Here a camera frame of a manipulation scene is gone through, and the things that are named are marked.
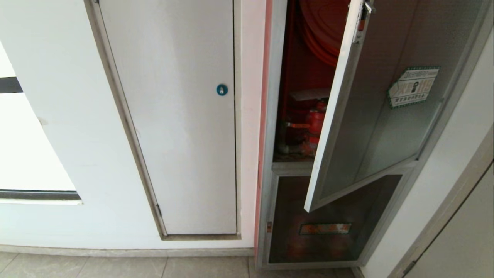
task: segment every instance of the open cabinet door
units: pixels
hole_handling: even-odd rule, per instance
[[[419,158],[487,2],[376,0],[370,18],[371,4],[351,1],[306,211]],[[434,75],[426,99],[394,106],[388,90],[413,70]]]

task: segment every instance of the gray floor tile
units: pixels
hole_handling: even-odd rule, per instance
[[[86,257],[19,254],[0,278],[75,278]]]
[[[336,277],[338,278],[354,278],[353,272],[350,268],[338,268],[334,270]]]
[[[254,258],[249,257],[250,278],[336,278],[333,269],[306,269],[306,270],[261,270],[256,271]]]
[[[0,252],[0,272],[17,256],[17,253]]]
[[[248,278],[247,257],[169,258],[163,278]]]
[[[166,258],[91,257],[77,278],[161,278]]]

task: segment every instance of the label sticker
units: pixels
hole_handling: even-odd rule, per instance
[[[302,224],[298,234],[347,234],[350,232],[350,227],[352,227],[351,223]]]
[[[440,67],[409,67],[389,88],[387,95],[391,109],[427,100]]]

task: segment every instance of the door hinge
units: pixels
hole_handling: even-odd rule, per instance
[[[160,214],[160,216],[162,216],[162,215],[161,215],[160,205],[156,205],[156,208],[158,209],[158,213]]]
[[[271,233],[273,231],[273,222],[269,221],[266,225],[266,232]]]
[[[261,161],[257,161],[257,180],[259,181],[259,173],[261,172]]]
[[[411,270],[412,268],[417,264],[417,261],[412,261],[408,266],[407,268],[405,268],[405,270],[403,270],[403,277],[405,277]]]

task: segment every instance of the door latch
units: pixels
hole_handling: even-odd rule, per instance
[[[376,13],[377,10],[373,5],[373,0],[362,0],[360,14],[358,16],[359,22],[357,22],[357,29],[353,36],[353,43],[358,44],[364,40],[365,28],[369,15]]]

